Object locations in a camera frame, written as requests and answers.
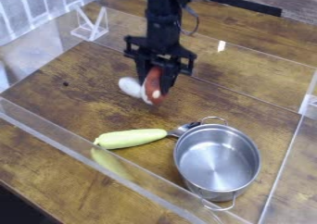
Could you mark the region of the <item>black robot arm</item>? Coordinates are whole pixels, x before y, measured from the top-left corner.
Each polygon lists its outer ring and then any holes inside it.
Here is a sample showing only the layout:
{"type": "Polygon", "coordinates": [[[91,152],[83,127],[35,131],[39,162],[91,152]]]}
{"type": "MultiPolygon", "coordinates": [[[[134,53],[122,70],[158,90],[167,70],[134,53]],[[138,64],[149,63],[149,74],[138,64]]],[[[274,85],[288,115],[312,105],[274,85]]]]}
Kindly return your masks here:
{"type": "Polygon", "coordinates": [[[125,37],[125,55],[135,60],[141,82],[150,70],[161,69],[159,88],[169,93],[180,73],[192,75],[197,54],[180,43],[180,35],[193,35],[198,30],[200,18],[189,7],[192,0],[147,0],[146,36],[125,37]]]}

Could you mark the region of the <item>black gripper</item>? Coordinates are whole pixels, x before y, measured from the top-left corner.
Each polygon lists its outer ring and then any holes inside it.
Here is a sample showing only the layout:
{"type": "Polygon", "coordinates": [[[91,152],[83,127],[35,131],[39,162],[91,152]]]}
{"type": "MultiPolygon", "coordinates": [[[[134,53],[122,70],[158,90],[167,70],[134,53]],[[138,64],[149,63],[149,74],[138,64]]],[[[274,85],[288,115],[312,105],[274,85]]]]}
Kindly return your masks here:
{"type": "Polygon", "coordinates": [[[125,37],[125,56],[135,60],[139,81],[145,82],[153,65],[159,65],[159,88],[163,95],[175,84],[178,73],[192,75],[197,54],[181,44],[167,49],[154,49],[147,45],[147,38],[127,35],[125,37]]]}

